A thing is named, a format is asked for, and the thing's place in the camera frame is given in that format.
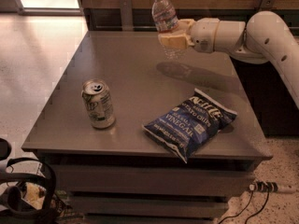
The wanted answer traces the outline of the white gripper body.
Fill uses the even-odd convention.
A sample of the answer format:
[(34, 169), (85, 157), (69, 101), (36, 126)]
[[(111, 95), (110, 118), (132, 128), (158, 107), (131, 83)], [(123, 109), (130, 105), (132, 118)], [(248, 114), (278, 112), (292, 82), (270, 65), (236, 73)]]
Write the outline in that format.
[(216, 18), (192, 21), (188, 30), (188, 46), (198, 52), (212, 53), (219, 25), (220, 20)]

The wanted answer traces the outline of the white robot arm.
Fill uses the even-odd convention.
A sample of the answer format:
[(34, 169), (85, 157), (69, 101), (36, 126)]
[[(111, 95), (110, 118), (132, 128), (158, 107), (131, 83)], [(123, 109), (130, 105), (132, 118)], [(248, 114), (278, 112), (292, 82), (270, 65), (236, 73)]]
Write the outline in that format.
[(258, 12), (247, 22), (180, 20), (175, 30), (159, 34), (158, 39), (170, 49), (192, 47), (204, 53), (224, 52), (245, 63), (270, 62), (299, 107), (299, 44), (274, 12)]

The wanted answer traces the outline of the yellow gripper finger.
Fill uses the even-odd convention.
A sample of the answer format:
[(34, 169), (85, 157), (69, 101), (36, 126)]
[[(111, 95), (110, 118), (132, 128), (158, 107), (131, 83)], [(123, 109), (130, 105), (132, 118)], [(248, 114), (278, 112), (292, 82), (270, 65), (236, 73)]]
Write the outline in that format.
[(194, 24), (195, 20), (193, 19), (181, 19), (178, 21), (178, 30), (188, 32)]
[(187, 49), (194, 46), (191, 37), (186, 33), (159, 34), (158, 40), (161, 45), (170, 49)]

